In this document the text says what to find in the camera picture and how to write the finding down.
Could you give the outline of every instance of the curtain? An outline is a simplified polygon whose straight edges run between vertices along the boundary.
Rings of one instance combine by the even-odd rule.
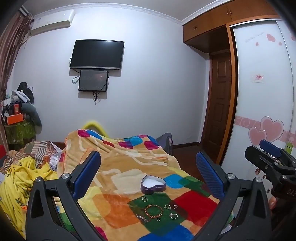
[[[32,15],[23,17],[18,11],[0,36],[0,102],[5,99],[7,82],[12,67],[21,43],[30,29],[32,19]],[[2,116],[0,116],[0,145],[5,147],[8,154],[8,144],[2,124]]]

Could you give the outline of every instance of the braided bracelet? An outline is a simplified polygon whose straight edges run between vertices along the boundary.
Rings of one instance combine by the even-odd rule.
[[[149,213],[147,212],[147,209],[148,208],[150,208],[150,207],[158,207],[161,211],[160,211],[160,213],[158,214],[158,215],[156,215],[156,216],[151,216],[151,215],[149,215]],[[162,214],[163,214],[163,209],[160,207],[160,206],[158,206],[158,205],[154,205],[154,204],[149,204],[146,208],[145,208],[145,214],[148,216],[148,217],[150,217],[150,218],[158,218],[158,217],[160,217]]]

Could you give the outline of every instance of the brown door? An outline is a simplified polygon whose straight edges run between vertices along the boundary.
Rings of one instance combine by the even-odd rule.
[[[183,26],[183,40],[185,42],[229,22],[231,22],[231,16],[227,6],[225,4],[221,5],[186,23]]]
[[[210,85],[201,146],[216,162],[224,137],[230,104],[230,52],[211,55]]]
[[[233,21],[277,14],[266,0],[234,0],[226,5]]]

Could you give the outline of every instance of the air conditioner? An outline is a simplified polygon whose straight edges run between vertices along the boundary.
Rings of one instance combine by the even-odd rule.
[[[39,33],[51,31],[58,28],[68,28],[71,26],[74,18],[74,10],[67,10],[62,12],[52,13],[41,18],[35,19],[31,34],[36,35]]]

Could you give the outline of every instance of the door frame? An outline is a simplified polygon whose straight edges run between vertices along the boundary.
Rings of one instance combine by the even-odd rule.
[[[237,107],[237,94],[238,94],[238,62],[237,62],[237,49],[235,45],[235,39],[233,30],[230,28],[230,26],[238,23],[248,22],[252,20],[259,20],[259,19],[267,19],[267,18],[279,18],[278,15],[263,15],[263,16],[257,16],[257,17],[251,17],[251,18],[245,18],[240,19],[237,21],[233,21],[231,23],[226,24],[227,33],[228,33],[228,39],[229,39],[229,46],[230,46],[230,58],[231,58],[231,92],[230,92],[230,105],[229,105],[229,113],[228,118],[226,122],[226,128],[224,132],[224,137],[222,140],[221,148],[217,157],[217,160],[215,161],[216,164],[221,165],[222,161],[224,159],[225,153],[228,148],[228,144],[230,141],[233,125],[234,125],[234,119],[235,119],[235,113],[236,113],[236,107]],[[207,100],[207,110],[205,115],[205,122],[204,122],[204,128],[202,131],[202,137],[201,137],[201,146],[203,139],[205,137],[205,129],[207,127],[207,119],[210,109],[210,96],[211,96],[211,86],[212,86],[212,61],[210,58],[210,80],[209,80],[209,94],[208,94],[208,100]]]

